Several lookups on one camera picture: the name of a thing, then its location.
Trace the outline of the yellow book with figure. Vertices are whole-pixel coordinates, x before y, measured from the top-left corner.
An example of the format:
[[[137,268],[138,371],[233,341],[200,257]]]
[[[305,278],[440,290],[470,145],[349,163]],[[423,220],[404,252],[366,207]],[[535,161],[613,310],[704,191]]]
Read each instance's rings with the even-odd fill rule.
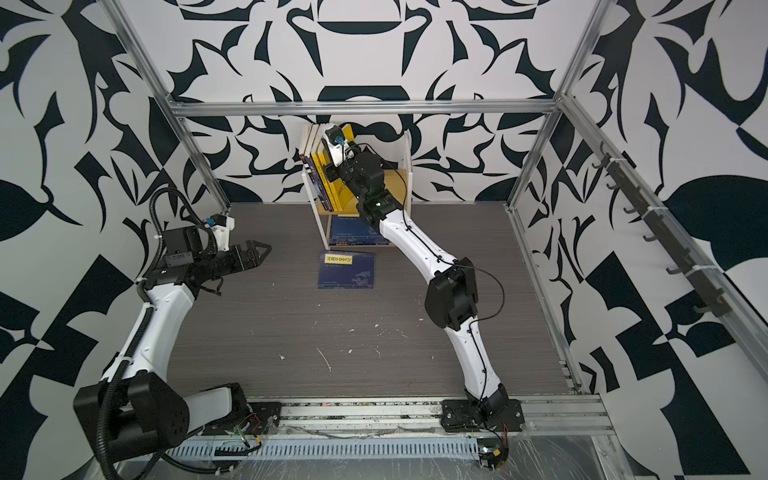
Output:
[[[323,206],[327,212],[333,213],[335,211],[335,203],[332,195],[332,190],[325,174],[324,167],[326,161],[322,153],[322,139],[323,139],[323,127],[324,124],[317,124],[315,127],[315,134],[310,147],[311,158],[317,173],[317,177],[320,181],[321,196],[323,198]]]

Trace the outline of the purple book with old man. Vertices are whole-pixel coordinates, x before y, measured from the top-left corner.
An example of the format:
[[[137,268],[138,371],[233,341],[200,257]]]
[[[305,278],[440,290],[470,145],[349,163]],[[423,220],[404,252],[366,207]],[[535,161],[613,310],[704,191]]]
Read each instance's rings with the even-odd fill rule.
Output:
[[[307,166],[307,168],[309,169],[310,180],[311,180],[312,184],[314,185],[314,188],[315,188],[315,190],[317,192],[317,196],[318,196],[318,198],[319,198],[323,208],[327,212],[332,212],[333,208],[332,208],[332,204],[331,204],[330,198],[329,198],[329,196],[327,194],[325,185],[323,184],[323,181],[322,181],[322,179],[321,179],[321,177],[320,177],[320,175],[318,173],[318,170],[317,170],[317,167],[316,167],[316,163],[315,163],[315,161],[314,161],[314,159],[312,157],[312,152],[313,152],[312,147],[313,147],[313,145],[314,145],[314,142],[313,142],[313,144],[311,146],[311,150],[310,150],[311,157],[307,158],[304,163]]]

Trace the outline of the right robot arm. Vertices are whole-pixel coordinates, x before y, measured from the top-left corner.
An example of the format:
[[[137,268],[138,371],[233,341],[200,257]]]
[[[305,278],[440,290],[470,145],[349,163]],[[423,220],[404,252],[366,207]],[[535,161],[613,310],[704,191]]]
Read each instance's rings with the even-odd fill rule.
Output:
[[[431,240],[386,188],[382,159],[370,150],[345,147],[332,171],[354,194],[360,218],[395,245],[427,284],[425,310],[448,336],[459,361],[464,390],[477,422],[506,408],[508,395],[494,371],[480,333],[477,269]]]

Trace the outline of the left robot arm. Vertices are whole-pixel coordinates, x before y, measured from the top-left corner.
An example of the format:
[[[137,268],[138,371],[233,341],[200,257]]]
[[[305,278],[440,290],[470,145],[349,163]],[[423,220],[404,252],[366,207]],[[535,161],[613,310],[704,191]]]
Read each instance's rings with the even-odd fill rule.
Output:
[[[208,428],[233,430],[252,409],[237,382],[187,397],[167,382],[181,326],[207,282],[259,267],[269,244],[229,242],[230,227],[204,221],[168,229],[137,284],[142,300],[126,343],[100,381],[81,388],[73,408],[102,474],[117,479],[121,461],[149,456],[144,479],[168,451]]]

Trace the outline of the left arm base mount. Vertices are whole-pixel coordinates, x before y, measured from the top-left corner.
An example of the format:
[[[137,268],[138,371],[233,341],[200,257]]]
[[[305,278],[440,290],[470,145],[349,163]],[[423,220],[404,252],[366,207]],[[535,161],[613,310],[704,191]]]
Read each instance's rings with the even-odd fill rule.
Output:
[[[280,424],[283,404],[279,401],[255,401],[249,403],[246,415],[235,425],[225,423],[205,426],[200,435],[234,435],[243,433],[246,436],[259,436],[276,429]]]

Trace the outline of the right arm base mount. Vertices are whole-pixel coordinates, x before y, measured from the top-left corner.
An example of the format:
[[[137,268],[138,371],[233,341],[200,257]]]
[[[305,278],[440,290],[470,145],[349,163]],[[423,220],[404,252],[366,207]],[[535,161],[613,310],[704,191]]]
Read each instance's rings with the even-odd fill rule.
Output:
[[[449,433],[480,432],[490,429],[502,433],[521,432],[525,417],[516,399],[502,399],[495,406],[479,407],[469,400],[443,400],[440,425]]]

